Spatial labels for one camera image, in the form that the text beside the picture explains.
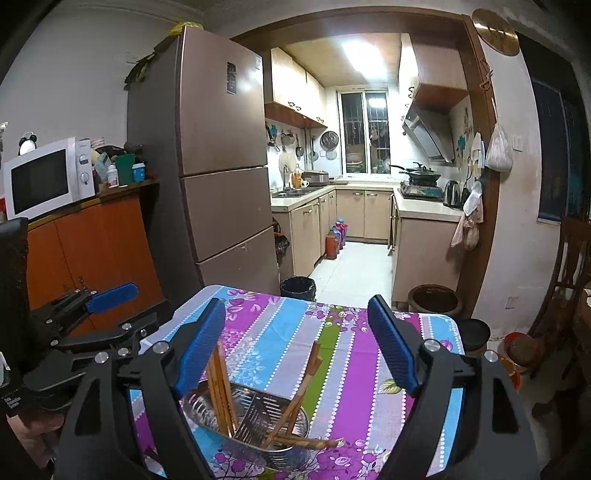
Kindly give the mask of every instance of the stainless steel basket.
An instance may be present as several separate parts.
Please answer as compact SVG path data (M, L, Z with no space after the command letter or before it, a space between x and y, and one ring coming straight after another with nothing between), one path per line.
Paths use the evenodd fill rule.
M230 388L238 423L241 424L234 438L229 439L219 433L207 389L207 380L200 381L197 388L182 400L181 405L185 415L208 429L209 434L216 437L214 440L220 444L220 447L234 458L283 472L303 469L313 460L318 453L317 450L291 446L281 448L275 445L271 445L269 449L262 449L249 443L254 440L260 445L261 437L265 437L272 430L279 421L282 411L289 405L288 399L232 382L230 382ZM270 420L268 424L260 418L261 415ZM248 428L245 428L243 422L245 418L247 421L252 421L252 425ZM280 430L280 433L285 433L285 427ZM298 413L293 433L304 438L310 433L310 420L303 408Z

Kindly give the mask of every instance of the wooden door frame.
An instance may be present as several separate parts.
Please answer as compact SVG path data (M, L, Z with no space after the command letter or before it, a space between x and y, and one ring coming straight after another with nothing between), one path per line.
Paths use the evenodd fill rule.
M306 40L354 33L409 33L422 43L457 48L462 59L472 104L474 129L488 147L495 126L493 90L488 64L472 19L440 10L414 7L353 7L299 15L250 30L233 41L259 54ZM462 315L474 311L491 256L499 202L499 173L486 169L483 182L485 221L478 246L466 252L457 292L464 302Z

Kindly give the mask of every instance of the microwave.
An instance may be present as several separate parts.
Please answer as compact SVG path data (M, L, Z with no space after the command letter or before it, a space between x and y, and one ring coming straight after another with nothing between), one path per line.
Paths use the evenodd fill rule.
M66 138L2 163L9 220L33 219L95 194L90 139Z

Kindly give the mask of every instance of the striped tablecloth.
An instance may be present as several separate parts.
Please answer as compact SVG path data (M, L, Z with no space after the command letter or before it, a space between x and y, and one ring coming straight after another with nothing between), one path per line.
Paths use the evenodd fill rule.
M226 304L225 347L230 380L291 398L302 379L310 348L320 342L323 362L310 384L303 407L311 418L310 437L344 439L342 447L319 452L305 472L277 473L230 458L204 428L192 425L195 440L218 478L283 480L374 480L398 438L413 399L392 381L368 326L367 310L275 297L210 286L181 306L173 319L142 341L170 340L178 327L195 321L207 302ZM436 338L463 353L455 322L444 315L396 313L412 323L423 338ZM142 451L153 449L139 391L131 391L132 409ZM462 390L452 392L444 430L429 474L449 458L462 403ZM148 467L163 474L147 458Z

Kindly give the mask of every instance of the kitchen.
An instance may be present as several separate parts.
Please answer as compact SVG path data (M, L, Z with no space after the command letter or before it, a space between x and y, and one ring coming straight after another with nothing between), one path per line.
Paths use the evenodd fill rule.
M458 51L381 33L304 41L262 57L271 207L291 243L281 278L309 275L317 301L354 307L379 293L406 310L416 286L455 290L459 188L469 192L479 176L469 165L472 108ZM310 185L290 190L290 172L302 170ZM450 180L452 207L442 201ZM337 219L348 225L347 242L328 260L325 239Z

